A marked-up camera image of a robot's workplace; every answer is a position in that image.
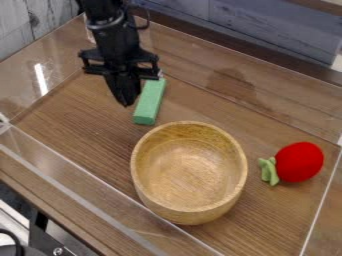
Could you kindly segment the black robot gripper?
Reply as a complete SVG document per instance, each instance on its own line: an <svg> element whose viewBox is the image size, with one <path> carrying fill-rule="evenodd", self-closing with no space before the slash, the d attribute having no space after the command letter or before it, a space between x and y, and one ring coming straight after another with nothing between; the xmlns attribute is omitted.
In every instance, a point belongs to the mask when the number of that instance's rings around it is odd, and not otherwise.
<svg viewBox="0 0 342 256"><path fill-rule="evenodd" d="M109 91L121 105L130 106L135 103L140 95L140 79L157 80L160 77L159 57L141 48L120 58L104 58L97 48L81 50L77 57L82 61L85 73L104 75ZM133 74L124 77L122 89L116 76L120 73Z"/></svg>

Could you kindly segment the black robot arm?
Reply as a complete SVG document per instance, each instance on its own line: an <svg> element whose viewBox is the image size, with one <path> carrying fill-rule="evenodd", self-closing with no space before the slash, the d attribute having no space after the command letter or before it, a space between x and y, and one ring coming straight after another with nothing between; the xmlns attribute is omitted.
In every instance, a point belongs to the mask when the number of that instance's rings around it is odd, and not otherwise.
<svg viewBox="0 0 342 256"><path fill-rule="evenodd" d="M85 13L85 28L96 47L77 54L82 70L101 75L116 101L130 106L141 92L143 79L157 80L159 57L140 47L137 26L124 0L80 0Z"/></svg>

